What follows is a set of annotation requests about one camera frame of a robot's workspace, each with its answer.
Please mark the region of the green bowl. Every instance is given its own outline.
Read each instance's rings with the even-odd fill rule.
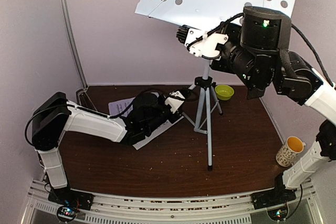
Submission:
[[[230,100],[235,91],[228,85],[218,85],[215,87],[216,95],[218,99],[222,101]]]

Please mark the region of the cable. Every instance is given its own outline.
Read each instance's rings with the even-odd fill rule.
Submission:
[[[300,184],[300,188],[301,188],[301,196],[300,196],[300,200],[299,200],[298,204],[296,205],[296,208],[294,209],[294,211],[293,211],[288,217],[286,217],[286,220],[288,220],[290,217],[292,217],[293,214],[296,212],[296,210],[298,210],[298,208],[299,208],[299,205],[300,205],[300,203],[301,203],[301,201],[302,201],[302,196],[303,196],[302,184]]]
[[[326,69],[324,68],[322,61],[320,59],[320,56],[318,55],[318,53],[316,52],[316,50],[314,49],[313,45],[309,42],[309,40],[306,38],[306,36],[303,34],[303,32],[300,31],[300,29],[298,27],[296,27],[294,24],[292,24],[292,28],[301,36],[301,38],[305,41],[305,43],[307,44],[307,46],[310,48],[310,50],[313,52],[313,54],[315,55],[316,61],[318,62],[322,73],[326,79],[326,81],[329,83],[330,86],[333,87],[333,83],[332,80],[330,79]]]
[[[221,30],[225,25],[231,23],[231,22],[234,21],[236,18],[240,18],[240,17],[242,17],[242,16],[243,16],[243,13],[238,13],[238,14],[236,14],[235,16],[233,16],[233,17],[227,19],[226,21],[221,22],[219,26],[217,26],[217,27],[215,27],[214,29],[212,29],[211,31],[209,31],[209,32],[207,33],[207,36],[209,37],[210,35],[214,34],[215,32]],[[192,45],[194,45],[195,43],[200,42],[200,41],[202,41],[202,40],[203,40],[203,36],[198,37],[197,39],[195,39],[193,42],[191,42],[191,43],[187,46],[187,50],[190,51],[190,47],[191,47]]]
[[[164,95],[166,98],[170,97],[170,98],[174,98],[176,100],[179,100],[179,101],[184,101],[184,102],[193,102],[193,101],[197,101],[198,100],[198,95],[195,91],[191,90],[191,89],[188,89],[188,88],[182,88],[182,90],[188,90],[188,92],[192,93],[194,95],[194,98],[187,98],[187,99],[183,99],[183,98],[180,98],[180,97],[176,97],[174,95],[171,95],[171,94],[167,94],[166,92],[164,92],[163,90],[161,89],[157,89],[157,88],[150,88],[150,89],[146,89],[146,90],[143,90],[141,91],[131,102],[130,104],[127,105],[127,107],[121,111],[120,113],[116,114],[116,115],[111,115],[109,116],[110,119],[115,119],[115,118],[118,118],[120,116],[122,116],[123,114],[125,114],[125,112],[133,105],[134,103],[134,100],[136,98],[138,98],[139,96],[141,96],[142,94],[144,93],[147,93],[147,92],[150,92],[150,91],[157,91],[159,93],[161,93],[162,95]]]
[[[34,145],[32,144],[32,142],[29,141],[28,136],[27,136],[28,127],[29,127],[30,123],[32,122],[32,120],[33,120],[35,117],[37,117],[38,115],[42,114],[43,112],[46,112],[46,111],[48,111],[48,110],[53,110],[53,109],[55,109],[55,108],[63,107],[63,106],[70,106],[70,107],[73,107],[73,108],[75,107],[75,106],[73,106],[73,105],[71,105],[71,104],[65,104],[65,105],[64,105],[64,104],[59,104],[59,105],[56,105],[56,106],[48,107],[48,108],[46,108],[46,109],[44,109],[44,110],[41,110],[41,111],[37,112],[36,114],[34,114],[34,115],[28,120],[28,122],[27,122],[27,124],[26,124],[26,127],[25,127],[25,139],[26,139],[26,141],[27,141],[27,143],[28,143],[29,145],[34,146]]]
[[[295,73],[289,58],[288,49],[279,49],[280,60],[282,63],[283,68],[285,69],[286,74],[289,78],[297,79],[298,76]]]
[[[51,186],[50,186],[50,191],[48,191],[47,190],[47,186],[50,186],[50,183],[46,183],[45,185],[44,185],[44,190],[45,191],[47,191],[48,193],[50,193],[50,194],[53,194],[56,198],[57,198],[57,200],[59,201],[59,202],[62,202],[58,197],[57,197],[57,195],[55,194],[55,192],[53,191],[53,189],[51,188]],[[71,218],[71,219],[69,219],[69,220],[67,220],[66,222],[71,222],[71,221],[73,221],[75,218],[76,218],[76,216],[77,216],[77,213],[79,213],[80,211],[79,211],[79,201],[78,200],[76,200],[77,201],[77,207],[76,208],[74,208],[74,207],[72,207],[72,206],[70,206],[70,205],[61,205],[59,208],[57,208],[57,211],[56,211],[56,217],[57,217],[57,219],[59,220],[59,221],[61,221],[61,222],[64,222],[62,219],[60,219],[59,218],[59,216],[58,216],[58,214],[59,213],[62,213],[62,210],[63,210],[63,208],[68,208],[68,209],[70,209],[70,210],[72,210],[72,211],[74,211],[76,214]]]

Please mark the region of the tripod leg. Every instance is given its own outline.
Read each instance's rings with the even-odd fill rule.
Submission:
[[[210,90],[205,91],[205,101],[206,101],[206,127],[207,127],[207,137],[208,137],[208,171],[212,171],[212,133],[211,133],[211,105],[210,105]]]
[[[194,130],[199,130],[200,129],[200,123],[201,123],[201,118],[202,118],[202,113],[203,113],[203,106],[204,106],[204,98],[205,98],[205,91],[204,89],[200,90],[199,93],[199,100],[198,100],[198,108],[197,108],[197,114],[196,114],[196,122],[195,122],[195,128]]]
[[[195,84],[192,84],[190,87],[189,87],[189,89],[191,89],[191,90],[193,90],[193,89],[195,89],[196,88],[196,85]]]
[[[220,105],[219,100],[218,100],[217,95],[216,95],[216,91],[215,91],[214,87],[212,87],[212,86],[211,86],[211,93],[212,93],[212,96],[214,97],[215,103],[217,103],[217,108],[218,108],[219,114],[223,115],[221,105]]]

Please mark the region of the mug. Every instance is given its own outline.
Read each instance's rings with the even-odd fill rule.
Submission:
[[[276,155],[276,160],[283,167],[290,166],[299,156],[305,147],[305,143],[296,136],[287,138],[285,144],[280,148]]]

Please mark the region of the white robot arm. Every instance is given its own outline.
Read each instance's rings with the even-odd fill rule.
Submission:
[[[231,23],[242,16],[242,26]],[[298,54],[288,51],[291,27],[298,31],[282,12],[244,7],[243,13],[210,32],[182,26],[176,35],[194,56],[213,59],[213,70],[236,74],[248,88],[247,99],[262,97],[273,83],[279,95],[286,95],[327,119],[307,153],[276,177],[275,188],[252,194],[255,209],[294,200],[295,191],[305,179],[326,162],[336,160],[334,83],[323,78]],[[304,35],[300,35],[315,52]]]
[[[92,195],[71,190],[64,170],[58,146],[67,131],[86,133],[133,145],[169,120],[176,122],[182,116],[182,104],[193,91],[181,89],[158,97],[147,91],[132,101],[132,111],[111,116],[93,111],[68,101],[58,92],[34,112],[31,145],[36,149],[41,165],[49,179],[52,194],[49,200],[71,205],[80,201],[82,209],[89,209]]]

